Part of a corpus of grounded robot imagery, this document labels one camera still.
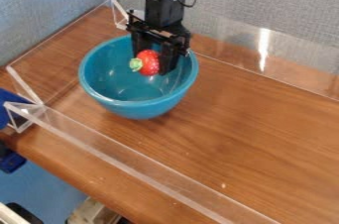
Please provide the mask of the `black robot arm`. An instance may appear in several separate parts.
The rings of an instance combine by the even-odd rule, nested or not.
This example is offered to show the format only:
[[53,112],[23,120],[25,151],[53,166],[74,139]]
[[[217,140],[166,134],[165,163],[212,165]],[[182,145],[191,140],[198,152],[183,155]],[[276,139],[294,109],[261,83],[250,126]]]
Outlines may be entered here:
[[146,0],[145,18],[127,11],[127,31],[131,33],[133,51],[138,55],[155,45],[161,48],[159,74],[170,73],[179,57],[189,54],[191,32],[183,26],[186,0]]

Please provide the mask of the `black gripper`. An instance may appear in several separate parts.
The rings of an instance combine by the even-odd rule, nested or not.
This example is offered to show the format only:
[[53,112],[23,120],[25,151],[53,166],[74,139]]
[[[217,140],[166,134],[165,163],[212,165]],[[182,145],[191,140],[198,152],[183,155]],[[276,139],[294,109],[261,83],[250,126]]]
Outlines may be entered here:
[[175,69],[179,55],[190,49],[191,32],[183,26],[186,7],[186,0],[146,0],[145,16],[138,16],[135,10],[127,12],[134,55],[161,45],[161,75]]

